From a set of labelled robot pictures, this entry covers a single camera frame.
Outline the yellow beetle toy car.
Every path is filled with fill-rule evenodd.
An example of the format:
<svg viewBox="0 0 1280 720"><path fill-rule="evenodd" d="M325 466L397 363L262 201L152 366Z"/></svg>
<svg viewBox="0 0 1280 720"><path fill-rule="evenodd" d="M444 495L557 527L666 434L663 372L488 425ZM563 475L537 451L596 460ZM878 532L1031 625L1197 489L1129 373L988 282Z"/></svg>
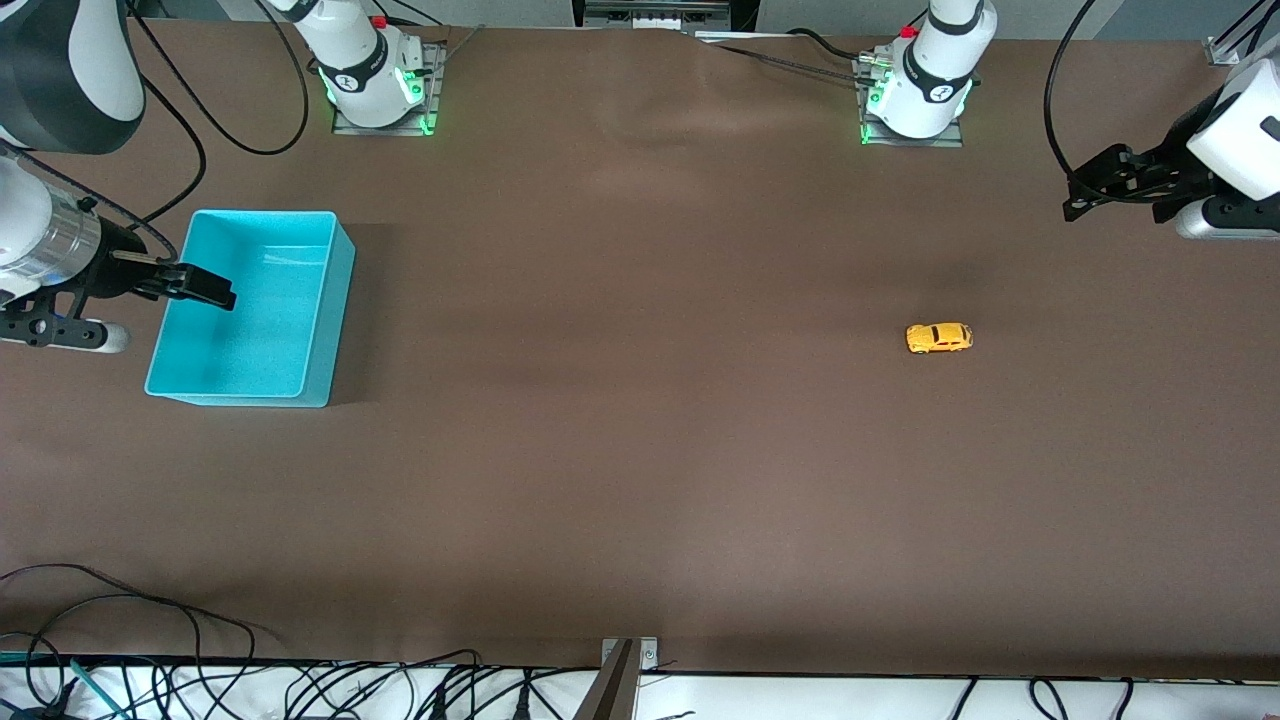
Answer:
<svg viewBox="0 0 1280 720"><path fill-rule="evenodd" d="M911 354L957 352L974 345L972 328L961 322L914 324L905 329L904 337Z"/></svg>

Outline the aluminium frame profile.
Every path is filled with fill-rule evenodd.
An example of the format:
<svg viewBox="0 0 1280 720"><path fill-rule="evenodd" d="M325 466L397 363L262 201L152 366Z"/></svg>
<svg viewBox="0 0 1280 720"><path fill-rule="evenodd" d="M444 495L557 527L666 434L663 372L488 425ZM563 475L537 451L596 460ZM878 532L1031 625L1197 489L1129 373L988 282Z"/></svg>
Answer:
<svg viewBox="0 0 1280 720"><path fill-rule="evenodd" d="M1234 67L1261 49L1280 27L1280 0L1251 0L1251 5L1226 29L1204 41L1211 65Z"/></svg>

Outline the brown table cover sheet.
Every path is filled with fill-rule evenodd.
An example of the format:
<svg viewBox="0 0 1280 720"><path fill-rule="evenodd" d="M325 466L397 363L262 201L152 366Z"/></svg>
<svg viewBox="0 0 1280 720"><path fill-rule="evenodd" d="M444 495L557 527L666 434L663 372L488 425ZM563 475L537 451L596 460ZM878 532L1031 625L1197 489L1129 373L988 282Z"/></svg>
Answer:
<svg viewBox="0 0 1280 720"><path fill-rule="evenodd" d="M993 44L961 149L671 32L448 32L431 137L197 127L205 208L357 249L332 402L145 393L133 345L0 345L0 623L83 564L273 657L1280 676L1280 243L1061 218L1050 41ZM905 329L974 345L911 354Z"/></svg>

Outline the grey metal power strip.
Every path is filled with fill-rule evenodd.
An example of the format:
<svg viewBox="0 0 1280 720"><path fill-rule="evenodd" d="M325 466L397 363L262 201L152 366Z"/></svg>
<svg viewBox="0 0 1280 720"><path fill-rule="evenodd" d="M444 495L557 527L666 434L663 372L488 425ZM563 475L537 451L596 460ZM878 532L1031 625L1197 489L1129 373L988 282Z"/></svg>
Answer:
<svg viewBox="0 0 1280 720"><path fill-rule="evenodd" d="M570 0L577 27L748 32L762 0Z"/></svg>

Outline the white table edge ledge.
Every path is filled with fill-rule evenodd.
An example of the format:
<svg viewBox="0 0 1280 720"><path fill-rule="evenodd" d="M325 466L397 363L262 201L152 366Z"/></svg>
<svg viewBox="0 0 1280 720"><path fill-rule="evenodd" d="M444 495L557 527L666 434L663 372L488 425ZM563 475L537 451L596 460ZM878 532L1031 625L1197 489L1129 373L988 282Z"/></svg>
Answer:
<svg viewBox="0 0 1280 720"><path fill-rule="evenodd" d="M72 670L0 665L0 720L29 720L69 691L69 720L573 720L591 671L287 665ZM1280 720L1280 682L649 675L634 720Z"/></svg>

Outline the grey metal bracket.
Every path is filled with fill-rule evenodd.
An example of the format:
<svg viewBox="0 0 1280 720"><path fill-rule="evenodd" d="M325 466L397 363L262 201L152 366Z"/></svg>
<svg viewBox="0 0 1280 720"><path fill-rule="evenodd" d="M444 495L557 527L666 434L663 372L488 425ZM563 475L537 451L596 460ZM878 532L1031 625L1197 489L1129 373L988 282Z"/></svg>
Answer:
<svg viewBox="0 0 1280 720"><path fill-rule="evenodd" d="M636 696L644 673L660 666L655 637L608 638L602 644L600 687L591 720L634 720Z"/></svg>

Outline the turquoise plastic bin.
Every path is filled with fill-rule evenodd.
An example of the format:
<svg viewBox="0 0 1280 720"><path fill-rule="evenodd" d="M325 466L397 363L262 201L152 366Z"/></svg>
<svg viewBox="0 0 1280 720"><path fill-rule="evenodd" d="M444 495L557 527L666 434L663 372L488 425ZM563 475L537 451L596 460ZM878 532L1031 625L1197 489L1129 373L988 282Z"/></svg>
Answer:
<svg viewBox="0 0 1280 720"><path fill-rule="evenodd" d="M230 311L172 300L147 395L212 407L324 407L356 249L333 211L204 209L182 258L227 278Z"/></svg>

